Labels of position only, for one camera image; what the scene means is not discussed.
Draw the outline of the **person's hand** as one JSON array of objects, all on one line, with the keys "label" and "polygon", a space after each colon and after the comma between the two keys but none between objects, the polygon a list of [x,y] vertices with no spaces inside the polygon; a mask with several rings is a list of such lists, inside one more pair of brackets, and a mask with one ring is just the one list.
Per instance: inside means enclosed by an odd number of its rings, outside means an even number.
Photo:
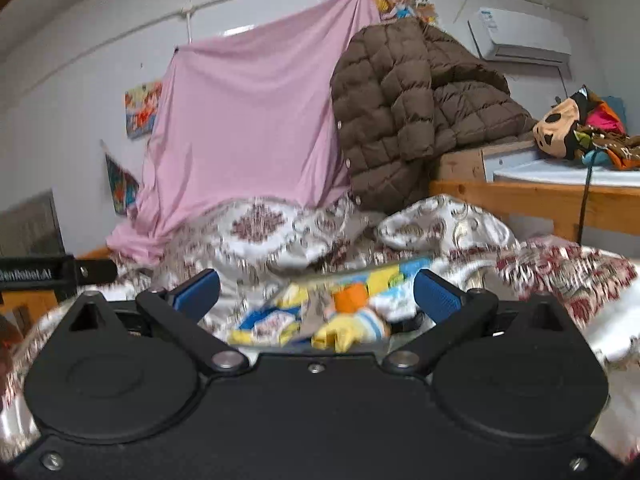
[{"label": "person's hand", "polygon": [[23,339],[20,330],[0,315],[0,396],[6,392],[9,372],[12,370],[12,351]]}]

